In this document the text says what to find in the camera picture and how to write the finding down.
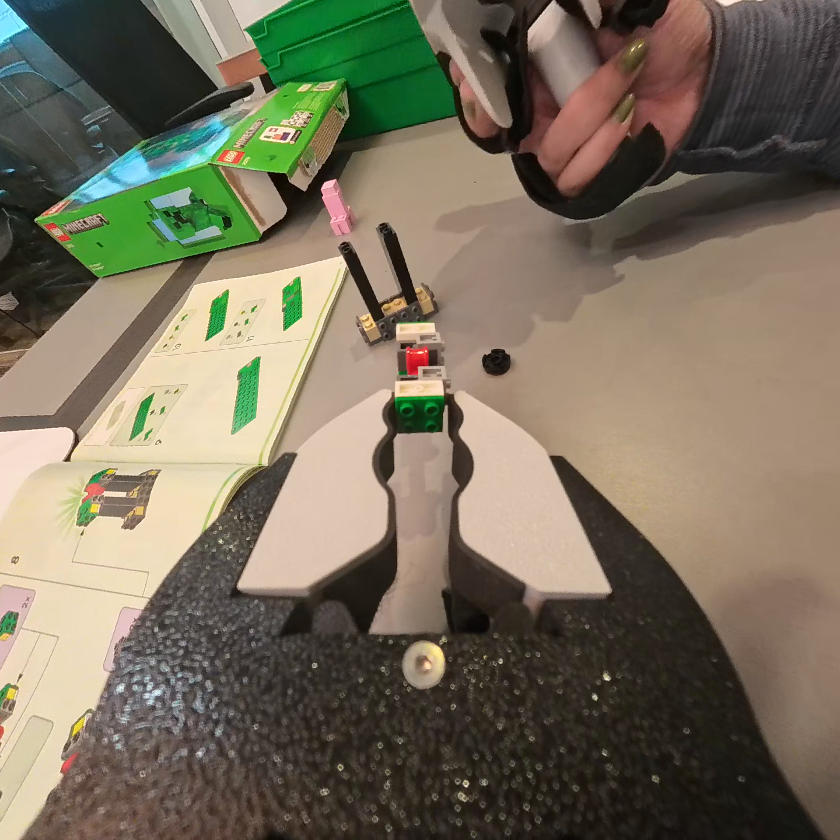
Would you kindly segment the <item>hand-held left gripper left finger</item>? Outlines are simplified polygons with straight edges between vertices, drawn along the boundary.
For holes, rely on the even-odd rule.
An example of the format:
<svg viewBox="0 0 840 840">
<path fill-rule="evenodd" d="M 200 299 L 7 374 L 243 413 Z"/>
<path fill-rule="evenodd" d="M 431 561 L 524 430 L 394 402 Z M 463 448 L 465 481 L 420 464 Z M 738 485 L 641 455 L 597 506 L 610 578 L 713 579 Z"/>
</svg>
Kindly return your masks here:
<svg viewBox="0 0 840 840">
<path fill-rule="evenodd" d="M 344 604 L 372 624 L 397 570 L 393 393 L 380 390 L 300 446 L 237 583 L 247 595 Z"/>
</svg>

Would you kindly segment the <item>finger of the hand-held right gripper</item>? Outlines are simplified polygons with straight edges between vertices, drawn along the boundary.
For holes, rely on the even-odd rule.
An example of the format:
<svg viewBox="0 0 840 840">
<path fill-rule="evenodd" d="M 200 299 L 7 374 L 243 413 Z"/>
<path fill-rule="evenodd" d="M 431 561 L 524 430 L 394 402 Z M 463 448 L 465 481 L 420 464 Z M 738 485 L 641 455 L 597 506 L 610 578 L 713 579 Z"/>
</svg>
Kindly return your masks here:
<svg viewBox="0 0 840 840">
<path fill-rule="evenodd" d="M 511 108 L 505 61 L 483 32 L 506 36 L 513 8 L 506 2 L 422 1 L 420 26 L 436 56 L 454 60 L 496 125 L 509 129 Z"/>
</svg>

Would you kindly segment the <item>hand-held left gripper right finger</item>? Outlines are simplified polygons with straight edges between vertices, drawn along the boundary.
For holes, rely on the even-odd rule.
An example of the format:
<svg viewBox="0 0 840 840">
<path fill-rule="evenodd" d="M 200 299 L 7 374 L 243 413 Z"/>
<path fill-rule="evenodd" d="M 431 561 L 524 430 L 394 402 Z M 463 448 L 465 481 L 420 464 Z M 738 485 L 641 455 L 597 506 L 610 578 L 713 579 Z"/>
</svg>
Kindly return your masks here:
<svg viewBox="0 0 840 840">
<path fill-rule="evenodd" d="M 613 588 L 547 450 L 465 391 L 449 409 L 453 595 L 488 617 L 521 604 L 535 619 L 551 602 L 608 598 Z"/>
</svg>

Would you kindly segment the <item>multicoloured toy brick assembly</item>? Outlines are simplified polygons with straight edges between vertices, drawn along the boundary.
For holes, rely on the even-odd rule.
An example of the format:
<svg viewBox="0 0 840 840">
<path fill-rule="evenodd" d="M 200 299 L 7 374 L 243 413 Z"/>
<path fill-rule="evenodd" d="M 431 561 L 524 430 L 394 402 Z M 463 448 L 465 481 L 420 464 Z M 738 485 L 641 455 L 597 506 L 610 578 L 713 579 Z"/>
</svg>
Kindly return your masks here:
<svg viewBox="0 0 840 840">
<path fill-rule="evenodd" d="M 432 321 L 399 323 L 395 331 L 393 388 L 398 434 L 437 434 L 444 429 L 450 377 L 445 341 Z"/>
</svg>

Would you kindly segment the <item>person's right forearm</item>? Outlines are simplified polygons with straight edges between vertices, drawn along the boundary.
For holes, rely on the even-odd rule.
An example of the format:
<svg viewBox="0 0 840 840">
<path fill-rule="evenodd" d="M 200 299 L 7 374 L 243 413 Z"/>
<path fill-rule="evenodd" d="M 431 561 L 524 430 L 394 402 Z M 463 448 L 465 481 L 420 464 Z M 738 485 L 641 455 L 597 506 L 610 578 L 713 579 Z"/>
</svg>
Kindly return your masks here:
<svg viewBox="0 0 840 840">
<path fill-rule="evenodd" d="M 710 71 L 668 172 L 839 176 L 839 3 L 710 9 Z"/>
</svg>

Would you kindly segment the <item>grey desk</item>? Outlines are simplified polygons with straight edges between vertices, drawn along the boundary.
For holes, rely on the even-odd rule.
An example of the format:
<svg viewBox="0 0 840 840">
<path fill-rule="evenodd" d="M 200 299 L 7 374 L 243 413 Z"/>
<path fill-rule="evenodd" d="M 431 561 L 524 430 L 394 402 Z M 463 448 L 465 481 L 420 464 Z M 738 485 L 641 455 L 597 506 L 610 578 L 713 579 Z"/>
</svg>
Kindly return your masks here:
<svg viewBox="0 0 840 840">
<path fill-rule="evenodd" d="M 381 222 L 433 289 L 453 387 L 566 458 L 679 574 L 838 838 L 838 188 L 676 175 L 567 225 L 452 119 L 342 143 L 322 175 L 377 295 L 395 286 Z"/>
</svg>

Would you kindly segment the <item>person's right hand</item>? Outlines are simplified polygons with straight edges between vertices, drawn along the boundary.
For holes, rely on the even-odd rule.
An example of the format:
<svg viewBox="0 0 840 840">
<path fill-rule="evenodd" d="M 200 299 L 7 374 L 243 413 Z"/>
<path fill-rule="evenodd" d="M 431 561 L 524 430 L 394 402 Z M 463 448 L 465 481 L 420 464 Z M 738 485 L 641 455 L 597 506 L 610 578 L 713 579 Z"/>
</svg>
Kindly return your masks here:
<svg viewBox="0 0 840 840">
<path fill-rule="evenodd" d="M 699 1 L 669 2 L 652 28 L 596 35 L 602 64 L 560 106 L 528 66 L 532 131 L 519 152 L 532 154 L 566 198 L 583 193 L 623 141 L 652 124 L 672 155 L 693 123 L 711 67 L 711 11 Z"/>
</svg>

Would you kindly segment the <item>green plastic bin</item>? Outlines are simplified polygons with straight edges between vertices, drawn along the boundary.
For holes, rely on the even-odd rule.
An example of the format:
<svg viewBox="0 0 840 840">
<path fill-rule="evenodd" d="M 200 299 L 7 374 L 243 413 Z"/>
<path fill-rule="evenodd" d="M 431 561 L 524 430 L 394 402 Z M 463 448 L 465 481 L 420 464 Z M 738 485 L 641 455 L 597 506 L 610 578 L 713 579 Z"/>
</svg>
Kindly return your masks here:
<svg viewBox="0 0 840 840">
<path fill-rule="evenodd" d="M 352 85 L 346 80 L 350 117 L 343 131 L 356 140 L 454 117 L 454 96 L 438 62 L 399 77 Z"/>
<path fill-rule="evenodd" d="M 347 29 L 310 38 L 286 49 L 269 49 L 260 59 L 277 85 L 339 78 L 365 85 L 435 64 L 419 31 L 387 33 L 380 29 Z"/>
<path fill-rule="evenodd" d="M 292 1 L 246 26 L 245 32 L 266 58 L 391 12 L 407 13 L 409 23 L 417 23 L 406 1 Z"/>
</svg>

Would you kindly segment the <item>toy brick instruction booklet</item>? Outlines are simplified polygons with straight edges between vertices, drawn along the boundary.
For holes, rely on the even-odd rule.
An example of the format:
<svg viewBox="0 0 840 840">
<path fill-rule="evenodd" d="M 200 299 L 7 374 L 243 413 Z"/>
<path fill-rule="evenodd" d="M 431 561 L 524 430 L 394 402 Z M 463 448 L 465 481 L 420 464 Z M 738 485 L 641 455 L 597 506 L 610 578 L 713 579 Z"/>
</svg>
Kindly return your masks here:
<svg viewBox="0 0 840 840">
<path fill-rule="evenodd" d="M 347 269 L 201 283 L 68 460 L 2 519 L 2 838 L 81 750 L 146 603 L 268 465 Z"/>
</svg>

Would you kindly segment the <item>pink toy pig figure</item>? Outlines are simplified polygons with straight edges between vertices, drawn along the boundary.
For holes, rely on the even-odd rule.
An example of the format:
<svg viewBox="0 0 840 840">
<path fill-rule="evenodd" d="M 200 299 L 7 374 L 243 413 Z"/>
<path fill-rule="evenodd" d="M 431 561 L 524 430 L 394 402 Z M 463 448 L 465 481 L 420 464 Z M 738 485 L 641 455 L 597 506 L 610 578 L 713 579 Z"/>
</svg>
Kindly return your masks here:
<svg viewBox="0 0 840 840">
<path fill-rule="evenodd" d="M 329 223 L 336 236 L 345 236 L 353 232 L 355 216 L 346 203 L 337 179 L 325 181 L 321 186 L 322 202 L 329 214 Z"/>
</svg>

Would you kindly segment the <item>green toy brick box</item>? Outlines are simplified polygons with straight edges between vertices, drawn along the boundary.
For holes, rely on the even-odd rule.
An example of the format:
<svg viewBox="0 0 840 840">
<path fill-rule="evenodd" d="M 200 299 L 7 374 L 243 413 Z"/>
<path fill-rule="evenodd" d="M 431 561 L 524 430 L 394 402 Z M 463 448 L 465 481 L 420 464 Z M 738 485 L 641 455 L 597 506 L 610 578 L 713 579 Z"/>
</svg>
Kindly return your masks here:
<svg viewBox="0 0 840 840">
<path fill-rule="evenodd" d="M 350 116 L 345 79 L 291 81 L 143 140 L 36 218 L 98 278 L 259 241 Z"/>
</svg>

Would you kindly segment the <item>black office chair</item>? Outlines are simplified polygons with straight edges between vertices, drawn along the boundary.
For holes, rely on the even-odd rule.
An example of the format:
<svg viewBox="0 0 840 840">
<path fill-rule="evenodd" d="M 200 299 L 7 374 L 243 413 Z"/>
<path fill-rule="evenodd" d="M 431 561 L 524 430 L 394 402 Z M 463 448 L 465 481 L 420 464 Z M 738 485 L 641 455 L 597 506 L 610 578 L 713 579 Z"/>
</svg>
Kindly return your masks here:
<svg viewBox="0 0 840 840">
<path fill-rule="evenodd" d="M 255 93 L 251 80 L 216 86 L 141 1 L 7 5 L 143 138 Z"/>
</svg>

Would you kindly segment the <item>black post toy brick frame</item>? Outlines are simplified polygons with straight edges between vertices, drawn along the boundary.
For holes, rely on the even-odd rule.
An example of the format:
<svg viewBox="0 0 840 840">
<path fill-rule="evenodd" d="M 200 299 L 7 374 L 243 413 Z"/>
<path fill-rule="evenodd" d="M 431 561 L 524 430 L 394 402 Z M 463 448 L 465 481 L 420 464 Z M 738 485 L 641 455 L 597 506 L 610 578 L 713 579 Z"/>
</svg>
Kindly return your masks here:
<svg viewBox="0 0 840 840">
<path fill-rule="evenodd" d="M 360 293 L 366 311 L 357 317 L 356 325 L 365 343 L 373 346 L 396 338 L 403 323 L 429 322 L 439 311 L 434 293 L 425 283 L 416 286 L 406 263 L 399 237 L 390 223 L 376 226 L 387 264 L 398 287 L 395 295 L 379 300 L 361 259 L 348 241 L 339 245 L 346 269 Z"/>
</svg>

